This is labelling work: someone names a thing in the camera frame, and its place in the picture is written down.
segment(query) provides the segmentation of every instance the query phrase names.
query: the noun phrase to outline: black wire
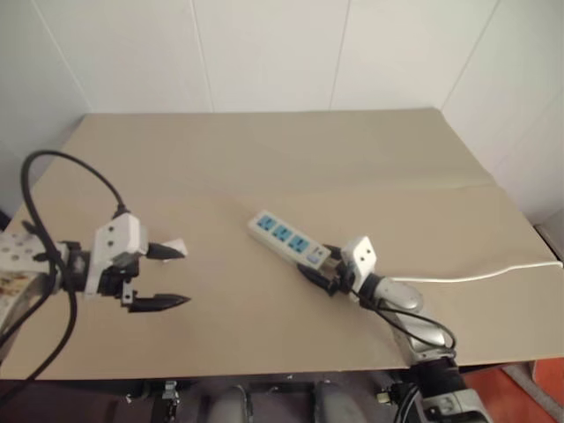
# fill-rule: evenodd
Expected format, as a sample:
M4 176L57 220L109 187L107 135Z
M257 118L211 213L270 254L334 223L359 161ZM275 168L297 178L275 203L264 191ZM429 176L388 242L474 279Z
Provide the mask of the black wire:
M399 315L408 315L409 317L413 317L415 319L422 320L423 322L431 323L432 325L438 327L439 329L446 332L447 335L449 335L449 337L450 337L450 340L451 340L450 346L447 346L446 348L448 350L454 350L456 348L456 335L454 334L454 332L452 330L447 328L444 324L437 322L436 320L433 320L429 317L425 317L423 315L416 315L415 313L411 313L409 311L405 311L405 310L402 310L402 309L382 307L381 304L382 304L382 300L379 301L379 304L377 306L378 310L380 310L380 311L390 312L390 313L398 313Z
M359 300L361 300L363 302L363 305L366 305L370 310L374 311L377 315L379 315L387 324L389 324L390 326L392 326L393 328L399 330L400 332L403 332L405 335L407 335L410 338L413 339L417 339L421 344L425 344L428 346L432 346L433 348L444 348L445 350L450 351L451 353L454 352L454 347L456 346L456 336L455 334L452 332L452 330L450 330L449 328L447 328L444 324L439 323L433 319L430 319L428 317L424 317L422 315L416 315L414 313L410 313L408 311L403 311L403 310L399 310L399 309L394 309L394 308L381 308L380 304L382 303L382 301L378 301L378 304L374 304L373 301L369 300L368 298L360 295L358 292L351 290L352 294L354 294ZM428 340L419 337L417 335L415 335L414 333L408 331L406 328L403 328L401 325L397 324L396 322L394 322L393 320L391 320L389 317L387 317L383 312L392 312L392 313L399 313L401 315L408 315L410 317L413 317L415 319L419 319L423 322L428 322L431 323L433 325L435 325L436 327L444 330L451 338L452 340L452 344L451 346L445 346L445 345L439 345L436 344L434 342L429 342Z
M419 389L417 386L412 386L405 396L400 401L396 416L394 416L394 423L405 423L407 416L409 415L409 411L413 406L413 399L417 396Z
M117 189L115 189L114 185L112 185L110 183L110 181L108 181L96 169L94 169L93 167L91 167L90 165L85 163L84 161L77 159L76 157L70 156L69 154L66 154L64 152L56 152L56 151L51 151L51 150L40 150L38 152L31 153L24 160L24 163L21 167L21 173L20 173L21 190L22 190L22 195L24 197L24 203L26 205L27 211L29 212L29 215L30 215L31 220L33 222L34 234L40 239L41 243L43 244L43 248L45 249L45 255L46 255L47 259L49 260L49 288L50 288L51 283L53 283L53 286L55 285L53 277L55 275L55 266L56 266L56 267L59 268L59 271L61 272L62 284L63 284L63 286L64 286L64 288L65 288L65 290L66 290L66 292L69 296L70 312L69 312L69 321L67 322L67 326L66 326L66 329L64 331L64 334L61 337L61 340L59 341L59 343L57 344L55 349L22 383L20 383L16 387L12 388L8 392L4 393L0 397L0 407L7 404L12 398L14 398L16 395L18 395L19 392L24 390L32 381L34 381L37 378L37 376L39 376L41 374L41 372L43 372L43 370L45 370L53 362L53 360L59 355L59 353L63 350L63 348L69 342L69 339L71 338L72 331L74 330L74 327L75 327L75 324L76 324L76 321L77 321L78 306L77 306L77 295L75 293L74 284L72 282L72 279L70 278L69 271L68 271L65 263L63 262L63 259L61 258L58 249L55 246L55 243L53 242L51 236L49 235L47 228L43 225L43 221L41 220L41 217L40 217L39 213L37 212L37 207L35 206L35 203L33 202L33 198L32 198L32 195L31 195L31 186L30 186L30 183L29 183L30 168L31 168L32 163L37 158L39 158L40 156L61 157L63 159L67 159L69 161L72 161L72 162L80 165L84 169L88 170L91 174L93 174L99 180L101 180L104 183L104 185L106 185L108 187L108 189L110 191L112 191L112 193L114 194L114 197L117 201L116 215L119 214L119 213L127 211L127 208L125 207L125 204L123 203L122 196L119 194ZM20 318L15 322L15 324L16 323L18 324L18 327L21 326L26 321L26 319L28 319L35 311L37 311L37 309L45 302L45 300L47 298L44 299L44 297L45 297L45 295L43 295L33 305L33 307L32 307L33 310L31 312L25 313L22 316L22 317L25 317L25 318L23 318L23 319ZM17 328L15 328L15 329L9 328L8 329L8 331L11 332L11 333L13 333L15 330L17 330Z

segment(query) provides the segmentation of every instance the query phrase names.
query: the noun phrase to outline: beige table surface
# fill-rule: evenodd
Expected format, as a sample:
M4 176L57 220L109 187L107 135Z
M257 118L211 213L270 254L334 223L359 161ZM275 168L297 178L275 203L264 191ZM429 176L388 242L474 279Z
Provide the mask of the beige table surface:
M142 262L140 294L193 300L158 314L80 301L75 333L44 379L403 367L386 323L328 297L248 235L262 209L334 245L367 234L382 275L459 277L553 260L432 109L89 115L63 149L118 187L153 241L185 240L186 260ZM87 248L114 210L95 179L62 160L33 194L54 238ZM468 365L562 355L563 282L552 267L418 288ZM25 377L56 344L66 301L53 297L23 328L3 378Z

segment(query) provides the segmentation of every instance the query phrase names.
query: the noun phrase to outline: white power strip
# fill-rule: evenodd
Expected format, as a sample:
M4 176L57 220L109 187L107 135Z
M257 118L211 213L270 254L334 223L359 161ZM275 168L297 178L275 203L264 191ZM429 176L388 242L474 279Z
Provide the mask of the white power strip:
M261 211L250 222L251 234L286 260L319 270L330 256L322 244L288 225L268 211Z

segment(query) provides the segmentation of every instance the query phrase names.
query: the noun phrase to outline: white wall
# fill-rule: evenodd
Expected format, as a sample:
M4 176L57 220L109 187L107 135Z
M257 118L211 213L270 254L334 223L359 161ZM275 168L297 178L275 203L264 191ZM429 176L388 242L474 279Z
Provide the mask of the white wall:
M440 108L534 221L564 204L562 0L3 0L0 207L87 112Z
M544 236L548 236L555 251L564 253L564 209L555 212L542 224Z

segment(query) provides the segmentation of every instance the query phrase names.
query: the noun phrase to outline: tile grout line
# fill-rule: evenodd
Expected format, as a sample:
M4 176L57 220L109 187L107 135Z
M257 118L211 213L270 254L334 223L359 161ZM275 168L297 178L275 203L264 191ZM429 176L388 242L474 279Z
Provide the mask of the tile grout line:
M41 12L41 9L39 8L39 6L37 5L37 3L35 2L35 0L30 0L30 2L33 5L33 8L35 9L35 12L37 13L37 16L39 17L39 19L41 20L41 23L43 24L43 27L45 28L45 31L47 31L47 34L49 36L49 38L51 39L51 41L53 41L53 44L55 45L55 48L57 50L57 52L59 53L59 56L61 57L61 60L63 61L64 66L67 68L67 71L70 73L70 77L72 78L72 80L74 81L75 86L77 87L77 89L80 91L80 94L83 97L83 100L86 102L86 105L88 106L88 111L92 112L93 111L93 107L92 104L90 103L90 101L88 100L88 97L86 96L86 92L83 88L83 86L80 84L80 81L78 80L77 76L74 74L74 72L72 71L71 66L69 65L69 62L67 61L63 50L61 49L61 46L59 46L59 43L57 42L55 35L53 34L53 32L51 31L51 28L49 28L49 25L47 23L47 20L45 19L45 17L43 16L43 13Z
M470 50L468 57L466 57L466 61L464 62L462 69L460 70L460 72L458 73L458 76L456 77L455 83L452 85L452 88L450 88L450 91L447 94L447 97L445 98L444 102L441 105L441 111L442 112L444 112L444 108L447 106L447 103L450 101L450 98L452 97L452 94L454 93L454 91L456 90L456 87L460 83L462 76L466 72L466 68L468 68L468 64L470 63L470 60L474 57L474 54L476 53L476 50L478 49L478 45L482 41L482 38L484 38L484 34L486 33L487 28L490 26L490 23L492 22L492 19L494 18L494 14L497 11L497 8L500 5L500 3L501 3L501 0L497 0L497 3L492 8L490 15L487 17L486 22L484 23L484 26L482 27L482 30L480 31L478 38L476 39L476 42L474 42L474 45L473 45L472 49Z
M196 27L197 45L200 52L200 60L202 61L202 65L204 66L205 84L208 89L208 97L210 99L211 112L215 113L215 105L213 103L213 94L212 94L212 83L210 82L208 63L205 60L204 44L202 43L202 36L200 34L200 25L197 20L196 0L189 0L189 2L190 2L190 8L192 9L192 15L194 16L194 26Z
M333 87L331 88L331 96L329 98L329 110L333 109L333 97L335 96L335 88L337 87L337 78L338 73L341 67L341 55L343 53L343 46L345 45L345 37L346 37L346 29L349 24L349 14L351 12L351 2L352 0L348 0L346 5L346 14L345 14L345 23L343 24L343 35L341 36L341 42L338 49L338 56L337 56L337 66L335 67L335 77L333 78Z
M536 117L532 120L531 124L527 126L527 129L523 131L523 134L516 140L516 142L511 146L508 153L505 154L495 166L492 167L492 173L498 170L515 152L519 146L523 145L527 135L529 132L537 125L537 123L542 119L545 113L550 110L550 108L556 103L557 100L560 99L562 94L564 93L564 89L560 89L551 99L540 109Z

